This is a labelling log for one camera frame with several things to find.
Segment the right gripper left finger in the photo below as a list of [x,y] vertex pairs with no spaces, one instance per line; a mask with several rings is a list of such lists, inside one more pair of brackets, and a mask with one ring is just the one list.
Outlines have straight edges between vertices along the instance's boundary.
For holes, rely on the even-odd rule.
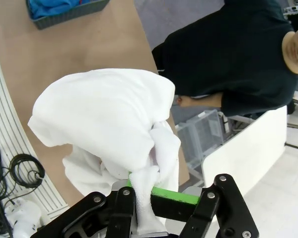
[[130,238],[134,228],[136,195],[122,187],[105,196],[92,192],[69,210],[41,228],[33,238]]

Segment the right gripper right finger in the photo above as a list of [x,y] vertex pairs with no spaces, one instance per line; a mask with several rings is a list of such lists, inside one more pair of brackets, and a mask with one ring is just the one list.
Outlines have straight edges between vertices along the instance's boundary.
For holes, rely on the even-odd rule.
[[130,174],[128,185],[136,192],[136,238],[172,238],[160,218],[184,222],[181,238],[204,238],[214,219],[218,238],[257,238],[258,228],[232,176],[217,175],[200,195],[156,187],[145,174]]

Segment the person's left hand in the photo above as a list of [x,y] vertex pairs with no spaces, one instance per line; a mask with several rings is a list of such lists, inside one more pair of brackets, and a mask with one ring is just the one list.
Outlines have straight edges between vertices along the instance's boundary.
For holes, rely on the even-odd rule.
[[178,96],[176,104],[180,107],[190,107],[192,106],[192,98],[188,96]]

